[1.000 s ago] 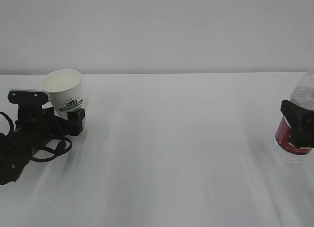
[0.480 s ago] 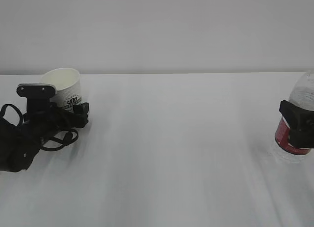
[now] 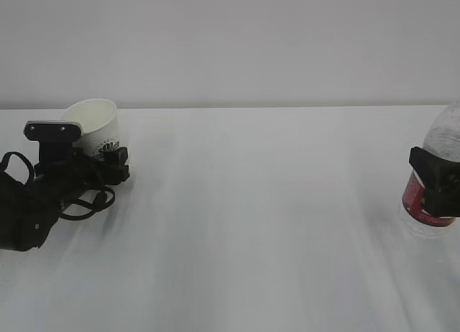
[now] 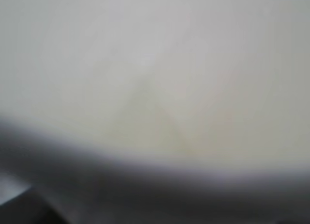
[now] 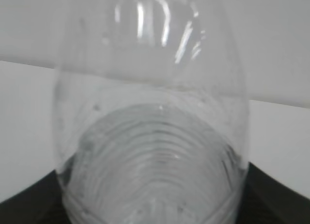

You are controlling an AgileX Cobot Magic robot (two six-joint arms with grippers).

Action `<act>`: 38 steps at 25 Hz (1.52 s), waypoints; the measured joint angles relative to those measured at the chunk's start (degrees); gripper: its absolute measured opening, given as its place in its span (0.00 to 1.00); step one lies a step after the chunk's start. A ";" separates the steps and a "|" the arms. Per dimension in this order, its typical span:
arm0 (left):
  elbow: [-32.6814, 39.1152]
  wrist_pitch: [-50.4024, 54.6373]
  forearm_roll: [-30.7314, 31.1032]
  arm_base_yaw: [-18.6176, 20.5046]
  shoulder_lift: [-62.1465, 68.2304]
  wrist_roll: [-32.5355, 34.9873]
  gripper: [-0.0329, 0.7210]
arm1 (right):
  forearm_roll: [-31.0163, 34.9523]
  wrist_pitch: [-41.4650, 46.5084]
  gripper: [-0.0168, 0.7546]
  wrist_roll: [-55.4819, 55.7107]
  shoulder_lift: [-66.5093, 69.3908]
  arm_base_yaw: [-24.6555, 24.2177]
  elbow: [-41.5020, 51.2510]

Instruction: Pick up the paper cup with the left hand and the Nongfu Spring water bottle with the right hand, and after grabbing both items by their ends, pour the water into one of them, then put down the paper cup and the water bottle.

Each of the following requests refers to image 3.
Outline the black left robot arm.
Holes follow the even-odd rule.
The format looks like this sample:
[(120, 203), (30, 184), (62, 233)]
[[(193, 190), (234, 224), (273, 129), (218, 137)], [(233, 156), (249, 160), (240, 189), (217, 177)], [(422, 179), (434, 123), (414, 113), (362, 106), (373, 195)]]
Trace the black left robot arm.
[(1, 248), (40, 248), (58, 220), (84, 221), (114, 204), (129, 176), (128, 150), (97, 160), (71, 148), (61, 160), (32, 163), (19, 152), (1, 159)]

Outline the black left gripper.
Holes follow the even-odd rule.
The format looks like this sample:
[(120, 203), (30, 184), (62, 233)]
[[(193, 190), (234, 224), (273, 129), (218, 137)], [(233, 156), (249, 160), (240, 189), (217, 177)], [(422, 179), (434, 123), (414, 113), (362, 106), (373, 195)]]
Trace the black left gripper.
[(111, 187), (130, 177), (129, 154), (126, 147), (101, 154), (95, 160), (72, 149), (63, 161), (48, 164), (34, 180), (34, 197), (58, 217), (68, 217), (71, 206), (86, 209), (83, 217), (111, 207), (116, 198)]

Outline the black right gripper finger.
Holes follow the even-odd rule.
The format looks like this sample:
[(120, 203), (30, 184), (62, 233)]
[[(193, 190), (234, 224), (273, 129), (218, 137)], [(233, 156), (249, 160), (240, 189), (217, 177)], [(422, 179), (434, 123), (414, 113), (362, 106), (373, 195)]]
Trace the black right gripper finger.
[(423, 209), (432, 216), (459, 216), (459, 163), (413, 147), (409, 163), (423, 187)]

